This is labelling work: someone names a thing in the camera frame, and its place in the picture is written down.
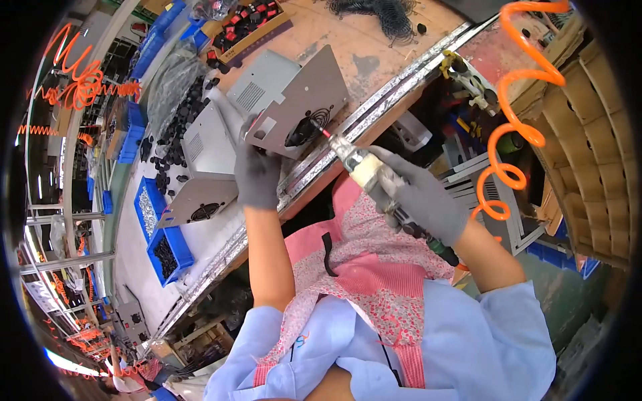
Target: green floor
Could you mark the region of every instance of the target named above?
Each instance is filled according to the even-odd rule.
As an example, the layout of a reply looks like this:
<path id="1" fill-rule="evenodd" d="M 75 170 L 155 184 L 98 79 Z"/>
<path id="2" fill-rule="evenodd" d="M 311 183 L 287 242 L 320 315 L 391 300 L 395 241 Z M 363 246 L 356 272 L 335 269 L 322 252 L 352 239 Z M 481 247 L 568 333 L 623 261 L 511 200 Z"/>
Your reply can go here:
<path id="1" fill-rule="evenodd" d="M 520 253 L 517 259 L 528 280 L 533 280 L 535 296 L 542 305 L 553 347 L 558 352 L 571 341 L 591 312 L 600 308 L 610 267 L 598 266 L 587 280 L 583 280 L 574 271 L 561 270 L 526 252 Z M 461 282 L 464 283 L 465 293 L 479 294 L 470 276 Z"/>

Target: light blue shirt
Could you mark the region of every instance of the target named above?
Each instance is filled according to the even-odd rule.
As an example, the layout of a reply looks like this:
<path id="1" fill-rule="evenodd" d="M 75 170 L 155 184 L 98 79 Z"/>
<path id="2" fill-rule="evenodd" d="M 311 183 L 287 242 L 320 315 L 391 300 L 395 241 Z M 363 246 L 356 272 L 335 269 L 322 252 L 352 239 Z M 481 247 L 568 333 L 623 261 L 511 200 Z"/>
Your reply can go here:
<path id="1" fill-rule="evenodd" d="M 544 314 L 527 282 L 472 299 L 446 280 L 424 281 L 421 343 L 426 389 L 400 388 L 395 352 L 352 305 L 326 296 L 315 306 L 293 347 L 265 385 L 252 387 L 256 361 L 276 344 L 283 313 L 248 311 L 225 364 L 210 378 L 205 401 L 302 400 L 336 363 L 352 375 L 355 400 L 539 400 L 555 374 L 555 352 Z"/>

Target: workbench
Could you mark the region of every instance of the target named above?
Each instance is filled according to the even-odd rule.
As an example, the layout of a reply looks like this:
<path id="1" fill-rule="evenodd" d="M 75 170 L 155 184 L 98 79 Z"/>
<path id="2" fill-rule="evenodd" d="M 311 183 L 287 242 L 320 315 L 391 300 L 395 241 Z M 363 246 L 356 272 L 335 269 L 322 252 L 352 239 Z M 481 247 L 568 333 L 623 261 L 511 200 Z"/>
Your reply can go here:
<path id="1" fill-rule="evenodd" d="M 329 44 L 350 93 L 348 104 L 335 117 L 329 131 L 341 132 L 359 145 L 372 143 L 419 99 L 427 85 L 426 78 L 438 72 L 443 50 L 457 50 L 492 84 L 504 71 L 533 67 L 532 61 L 509 42 L 496 19 L 473 26 L 436 1 L 417 2 L 415 12 L 409 16 L 415 29 L 417 23 L 426 25 L 426 34 L 417 35 L 417 43 L 393 47 L 373 16 L 346 15 L 340 19 L 325 9 L 325 1 L 292 0 L 282 7 L 290 15 L 293 28 L 255 50 L 243 60 L 242 68 L 219 75 L 219 88 L 226 92 L 263 49 L 305 64 Z M 514 23 L 518 29 L 529 29 L 535 43 L 546 32 L 526 15 L 516 17 Z M 498 56 L 498 51 L 506 53 Z M 117 283 L 127 283 L 138 292 L 150 333 L 160 339 L 230 271 L 247 260 L 247 236 L 242 210 L 236 202 L 211 220 L 182 225 L 196 263 L 176 284 L 161 288 L 144 249 L 131 241 L 133 230 L 143 238 L 133 199 L 145 168 L 135 163 L 123 200 L 118 232 L 122 240 L 117 242 L 115 266 L 119 268 L 115 268 L 115 275 Z M 277 190 L 282 220 L 294 217 L 342 169 L 324 142 L 311 147 L 300 162 L 287 164 Z"/>

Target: hand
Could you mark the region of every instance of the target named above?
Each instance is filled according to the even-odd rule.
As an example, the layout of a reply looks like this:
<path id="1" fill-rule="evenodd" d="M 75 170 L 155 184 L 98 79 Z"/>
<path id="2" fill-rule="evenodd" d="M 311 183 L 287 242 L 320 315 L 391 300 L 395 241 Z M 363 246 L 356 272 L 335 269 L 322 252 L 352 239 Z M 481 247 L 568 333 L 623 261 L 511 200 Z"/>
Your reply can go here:
<path id="1" fill-rule="evenodd" d="M 393 182 L 389 176 L 380 174 L 378 178 L 384 191 L 433 237 L 446 246 L 454 245 L 464 232 L 468 215 L 435 176 L 427 169 L 415 166 L 379 146 L 370 146 L 368 150 L 407 180 Z M 393 228 L 399 225 L 396 219 L 388 215 L 386 222 Z"/>
<path id="2" fill-rule="evenodd" d="M 234 175 L 239 189 L 238 202 L 257 209 L 276 209 L 279 204 L 277 185 L 281 174 L 281 156 L 268 155 L 243 140 L 255 116 L 241 127 L 241 136 L 236 147 Z"/>

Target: printed logo on shirt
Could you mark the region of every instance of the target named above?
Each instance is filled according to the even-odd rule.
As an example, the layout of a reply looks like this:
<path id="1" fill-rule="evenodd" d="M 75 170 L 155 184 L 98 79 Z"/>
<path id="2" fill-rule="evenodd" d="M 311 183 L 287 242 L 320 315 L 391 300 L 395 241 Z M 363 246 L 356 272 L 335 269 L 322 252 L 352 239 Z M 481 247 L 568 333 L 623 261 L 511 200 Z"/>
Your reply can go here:
<path id="1" fill-rule="evenodd" d="M 301 334 L 299 337 L 297 337 L 297 340 L 295 341 L 296 344 L 299 344 L 297 345 L 297 348 L 301 348 L 303 345 L 305 345 L 306 340 L 308 339 L 309 336 L 310 336 L 310 332 L 308 331 L 307 336 L 304 336 Z"/>

